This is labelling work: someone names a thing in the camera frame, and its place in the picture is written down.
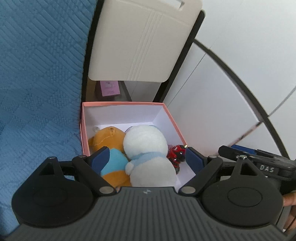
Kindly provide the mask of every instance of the light blue scarf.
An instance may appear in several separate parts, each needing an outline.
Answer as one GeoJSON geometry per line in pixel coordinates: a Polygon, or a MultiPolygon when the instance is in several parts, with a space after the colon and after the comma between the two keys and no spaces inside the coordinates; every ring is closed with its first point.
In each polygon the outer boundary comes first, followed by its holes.
{"type": "Polygon", "coordinates": [[[153,151],[153,152],[147,152],[147,153],[141,153],[139,155],[136,155],[134,157],[131,158],[131,163],[134,165],[134,168],[146,161],[151,160],[152,158],[155,157],[164,157],[166,158],[166,155],[164,155],[163,153],[159,152],[159,151],[153,151]]]}

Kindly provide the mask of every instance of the logo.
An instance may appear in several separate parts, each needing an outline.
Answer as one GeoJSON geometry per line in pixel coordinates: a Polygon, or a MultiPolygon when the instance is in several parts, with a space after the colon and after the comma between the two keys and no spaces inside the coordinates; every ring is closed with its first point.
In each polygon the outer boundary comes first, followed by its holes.
{"type": "Polygon", "coordinates": [[[146,191],[143,191],[143,193],[149,194],[149,193],[151,193],[151,191],[149,189],[147,189],[146,191]]]}
{"type": "Polygon", "coordinates": [[[274,167],[269,167],[269,166],[264,166],[264,165],[261,165],[259,167],[260,170],[263,170],[265,172],[274,172],[274,167]]]}

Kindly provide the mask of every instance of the orange plush toy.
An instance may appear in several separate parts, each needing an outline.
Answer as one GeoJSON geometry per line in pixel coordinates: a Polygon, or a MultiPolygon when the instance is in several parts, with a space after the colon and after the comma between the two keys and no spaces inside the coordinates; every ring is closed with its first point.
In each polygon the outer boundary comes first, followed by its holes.
{"type": "Polygon", "coordinates": [[[101,149],[103,146],[107,146],[109,149],[116,148],[124,153],[123,139],[125,135],[122,130],[114,126],[106,127],[99,130],[93,138],[89,139],[89,146],[92,147],[93,152],[101,149]]]}
{"type": "Polygon", "coordinates": [[[114,127],[106,127],[99,130],[89,139],[89,146],[93,152],[106,146],[110,149],[110,159],[101,171],[101,176],[114,188],[119,190],[122,186],[131,186],[130,178],[125,173],[125,165],[128,160],[123,150],[125,133],[114,127]]]}

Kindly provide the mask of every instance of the open gift box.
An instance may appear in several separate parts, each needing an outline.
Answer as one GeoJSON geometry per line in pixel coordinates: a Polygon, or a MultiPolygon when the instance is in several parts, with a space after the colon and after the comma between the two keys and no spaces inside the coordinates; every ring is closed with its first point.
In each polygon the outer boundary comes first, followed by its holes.
{"type": "MultiPolygon", "coordinates": [[[[126,131],[131,126],[155,125],[165,136],[168,145],[186,145],[175,121],[163,103],[150,102],[84,102],[82,103],[81,141],[83,153],[90,156],[88,140],[96,127],[114,126],[126,131]]],[[[176,191],[186,184],[195,173],[186,162],[180,164],[176,191]]]]}

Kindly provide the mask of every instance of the ribbed black surface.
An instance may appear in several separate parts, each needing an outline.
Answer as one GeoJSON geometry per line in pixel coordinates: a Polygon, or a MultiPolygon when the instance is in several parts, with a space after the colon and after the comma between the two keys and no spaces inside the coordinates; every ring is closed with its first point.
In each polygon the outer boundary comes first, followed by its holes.
{"type": "Polygon", "coordinates": [[[113,197],[98,199],[79,221],[54,229],[21,225],[9,241],[282,241],[289,240],[273,225],[237,229],[209,217],[193,197],[173,188],[122,188],[113,197]]]}

